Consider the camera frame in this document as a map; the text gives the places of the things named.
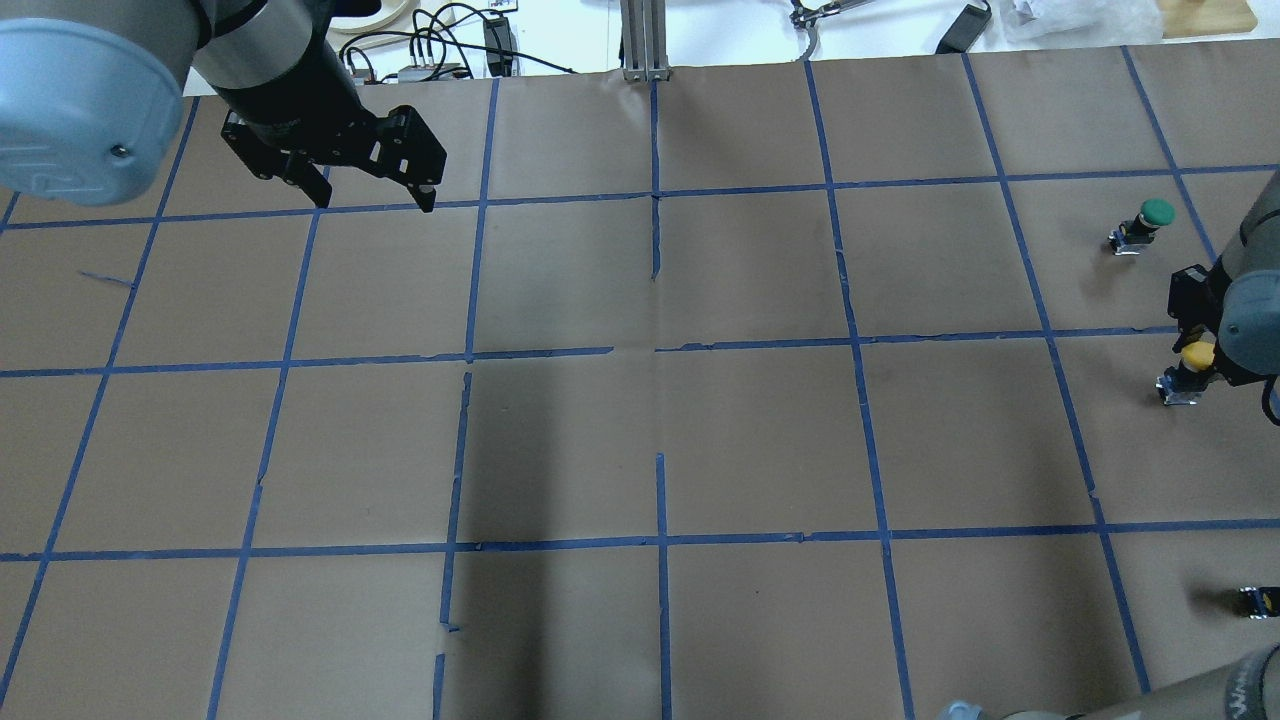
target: yellow button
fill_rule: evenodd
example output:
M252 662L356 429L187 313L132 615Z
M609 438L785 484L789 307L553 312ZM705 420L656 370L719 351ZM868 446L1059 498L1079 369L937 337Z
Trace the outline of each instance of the yellow button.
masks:
M1183 348L1183 365L1202 373L1213 366L1213 343L1196 341Z

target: green button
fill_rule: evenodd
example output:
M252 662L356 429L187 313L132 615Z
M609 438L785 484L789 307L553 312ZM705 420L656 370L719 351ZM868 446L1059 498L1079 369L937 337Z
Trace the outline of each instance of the green button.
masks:
M1147 220L1148 225L1162 228L1174 222L1174 206L1169 202L1152 197L1151 200L1142 204L1142 219Z

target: small electronic device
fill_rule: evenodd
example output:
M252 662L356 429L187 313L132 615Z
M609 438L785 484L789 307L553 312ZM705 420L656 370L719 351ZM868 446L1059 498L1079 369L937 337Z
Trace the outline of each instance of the small electronic device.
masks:
M983 6L965 5L960 17L951 23L942 41L938 42L936 54L968 53L978 37L991 24L991 3L982 0Z

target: wooden board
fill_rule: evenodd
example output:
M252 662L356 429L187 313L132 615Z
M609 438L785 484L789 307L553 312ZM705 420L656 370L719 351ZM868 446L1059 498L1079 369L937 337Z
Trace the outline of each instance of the wooden board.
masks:
M1165 37L1199 37L1249 32L1258 18L1248 0L1158 0Z

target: black cable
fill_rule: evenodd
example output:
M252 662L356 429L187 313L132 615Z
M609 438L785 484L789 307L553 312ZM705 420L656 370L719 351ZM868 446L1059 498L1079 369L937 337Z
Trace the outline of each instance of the black cable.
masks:
M360 56L365 59L365 64L369 65L369 85L378 85L378 73L374 72L372 60L369 59L369 55L364 50L355 46L347 49L347 67L351 68L351 73L356 74L356 63L351 59L352 53L360 53Z
M488 45L470 45L467 42L454 42L452 40L442 41L442 42L448 42L449 45L454 45L457 47L470 47L471 50L484 50L486 53L494 53L494 54L498 54L498 55L503 55L506 58L524 58L526 60L532 60L534 63L538 63L539 65L547 65L548 68L550 68L553 70L559 70L562 73L568 73L571 76L576 76L577 74L577 70L575 70L573 68L566 68L564 65L557 65L556 63L552 63L549 60L543 60L541 58L535 58L532 55L527 55L525 53L517 53L515 50L504 50L502 47L489 47Z
M1272 425L1280 427L1280 418L1276 416L1275 405L1271 404L1271 393L1276 391L1276 375L1267 378L1266 384L1262 386L1262 414L1271 420Z
M429 13L429 12L426 12L426 10L421 9L421 8L419 8L419 9L413 10L413 33L415 33L415 35L417 35L419 32L421 32L421 31L419 29L419 27L417 27L417 14L419 14L419 13L422 13L424 15L426 15L426 18L428 18L428 24L426 24L426 27L428 27L428 28L431 28L431 29L434 29L434 28L435 28L435 26L436 26L436 24L439 24L439 26L440 26L440 29L443 29L444 32L449 33L449 38L451 38L451 40L453 40L453 42L457 42L457 41L458 41L457 36L454 36L454 35L453 35L453 28L454 28L454 27L457 27L457 26L458 26L460 23L462 23L462 20L465 20L465 19L470 18L471 15L480 15L481 18L484 17L483 14L480 14L479 12L476 12L476 10L475 10L475 9L472 8L472 13L471 13L471 15L465 15L465 17L462 18L462 20L453 20L453 22L452 22L452 23L449 23L449 24L444 24L444 23L442 23L442 22L440 22L440 19L439 19L439 15L440 15L440 13L442 13L442 12L444 12L444 8L440 8L439 10L436 10L436 12L435 12L435 14L431 14L431 13ZM440 38L440 46L442 46L442 47L444 46L444 42L443 42L443 41L444 41L444 38L442 37L442 38ZM461 47L458 49L458 55L462 55L462 67L467 69L467 76L470 76L470 77L476 77L476 76L475 76L475 73L474 73L474 72L471 72L471 63L470 63L470 61L467 60L467 54L466 54L466 53L463 53ZM443 65L444 65L444 60L440 60L440 67L443 68ZM435 77L436 77L436 76L439 76L439 74L440 74L440 70L436 70L436 72L435 72L435 73L434 73L434 74L431 76L431 79L435 79Z
M361 41L361 40L365 40L366 37L379 37L379 36L396 36L396 37L408 37L408 38L417 37L417 35L415 35L412 32L406 32L406 31L402 31L402 29L374 29L374 31L365 32L365 33L361 33L361 35L357 35L357 36L352 37L351 40L348 40L347 42L343 44L343 46L339 50L339 53L346 54L348 47L351 47L352 45L355 45L356 42ZM486 45L470 45L467 42L453 42L451 40L444 40L442 37L436 37L436 41L438 42L444 42L444 44L448 44L448 45L453 45L453 46L457 46L457 47L470 47L472 50L484 50L486 53L497 53L498 55L504 55L504 56L508 56L508 58L524 58L526 60L532 60L534 63L538 63L540 65L547 65L548 68L552 68L553 70L559 70L562 73L568 73L568 74L573 74L573 76L577 74L577 70L575 70L573 68L566 68L563 65L557 65L556 63L550 63L548 60L543 60L541 58L535 58L535 56L527 55L525 53L517 53L515 50L504 50L502 47L489 47Z

